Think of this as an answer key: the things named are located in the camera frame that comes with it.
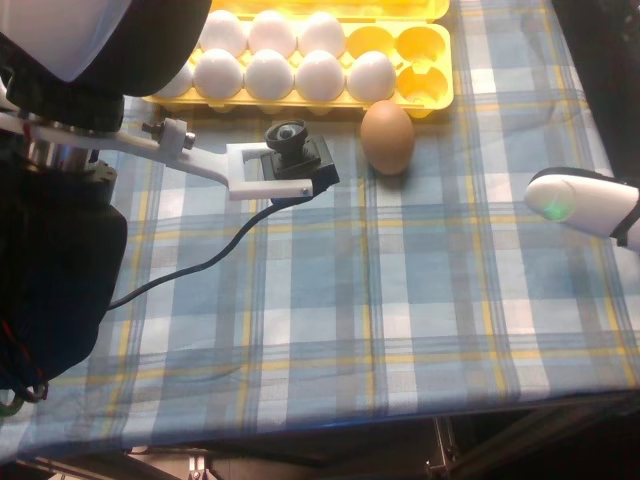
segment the green wire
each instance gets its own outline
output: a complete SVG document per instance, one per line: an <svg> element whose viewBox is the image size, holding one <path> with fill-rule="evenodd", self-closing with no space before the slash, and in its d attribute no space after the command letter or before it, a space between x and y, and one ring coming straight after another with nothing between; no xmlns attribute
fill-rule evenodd
<svg viewBox="0 0 640 480"><path fill-rule="evenodd" d="M0 402L0 418L13 417L24 405L24 399L16 395L9 405Z"/></svg>

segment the blue and white checkered cloth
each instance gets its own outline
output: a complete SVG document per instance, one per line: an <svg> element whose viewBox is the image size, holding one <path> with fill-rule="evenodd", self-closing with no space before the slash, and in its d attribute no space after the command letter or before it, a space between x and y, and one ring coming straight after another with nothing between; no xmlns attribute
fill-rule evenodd
<svg viewBox="0 0 640 480"><path fill-rule="evenodd" d="M416 125L409 175L367 167L358 114L311 121L341 183L260 224L215 268L107 315L90 358L4 420L0 459L636 388L638 257L522 201L545 167L608 168L550 1L454 0L443 24L456 99ZM128 105L137 131L151 107ZM271 122L179 116L215 151ZM129 219L117 298L210 258L266 206L103 159Z"/></svg>

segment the green light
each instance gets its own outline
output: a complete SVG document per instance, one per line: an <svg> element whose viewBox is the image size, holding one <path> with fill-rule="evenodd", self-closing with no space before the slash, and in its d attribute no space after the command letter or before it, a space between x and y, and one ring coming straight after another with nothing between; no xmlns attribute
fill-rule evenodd
<svg viewBox="0 0 640 480"><path fill-rule="evenodd" d="M551 204L542 212L542 216L552 222L563 222L571 215L571 210L565 206Z"/></svg>

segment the black strap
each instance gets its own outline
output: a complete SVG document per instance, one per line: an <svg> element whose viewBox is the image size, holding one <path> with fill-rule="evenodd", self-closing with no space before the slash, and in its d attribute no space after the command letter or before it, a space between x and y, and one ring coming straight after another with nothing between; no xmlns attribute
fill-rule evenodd
<svg viewBox="0 0 640 480"><path fill-rule="evenodd" d="M624 217L618 226L613 229L613 232L611 232L611 235L609 236L616 239L619 247L627 247L629 246L629 230L631 230L631 227L640 220L640 187L637 179L625 179L621 183L638 189L638 201L627 216Z"/></svg>

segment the egg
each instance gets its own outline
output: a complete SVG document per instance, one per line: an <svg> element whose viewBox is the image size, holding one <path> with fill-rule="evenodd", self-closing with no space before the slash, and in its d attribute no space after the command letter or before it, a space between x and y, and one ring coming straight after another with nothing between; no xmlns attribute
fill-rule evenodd
<svg viewBox="0 0 640 480"><path fill-rule="evenodd" d="M193 86L193 72L191 66L186 63L180 69L173 79L169 81L162 89L156 92L156 97L171 98L180 97L187 93Z"/></svg>
<svg viewBox="0 0 640 480"><path fill-rule="evenodd" d="M395 103L384 100L371 106L360 139L367 161L383 175L398 175L409 166L415 134L409 115Z"/></svg>
<svg viewBox="0 0 640 480"><path fill-rule="evenodd" d="M289 62L275 50L260 50L247 66L246 87L259 100L280 100L293 90L294 76Z"/></svg>
<svg viewBox="0 0 640 480"><path fill-rule="evenodd" d="M200 34L200 47L205 52L221 48L234 57L239 57L247 49L247 34L233 13L216 10L207 16Z"/></svg>
<svg viewBox="0 0 640 480"><path fill-rule="evenodd" d="M193 83L203 97L231 98L242 88L244 75L233 55L215 48L200 57L193 72Z"/></svg>
<svg viewBox="0 0 640 480"><path fill-rule="evenodd" d="M334 57L344 53L347 39L340 22L331 14L314 13L305 22L298 37L298 46L303 55L314 50L324 50Z"/></svg>
<svg viewBox="0 0 640 480"><path fill-rule="evenodd" d="M289 58L295 52L296 44L293 28L281 13L266 10L253 19L249 31L249 48L252 53L270 49Z"/></svg>
<svg viewBox="0 0 640 480"><path fill-rule="evenodd" d="M384 53L367 52L353 64L347 90L356 100L367 103L387 100L395 89L396 71Z"/></svg>
<svg viewBox="0 0 640 480"><path fill-rule="evenodd" d="M313 102L335 100L344 91L344 73L336 58L324 50L304 57L296 73L296 90Z"/></svg>

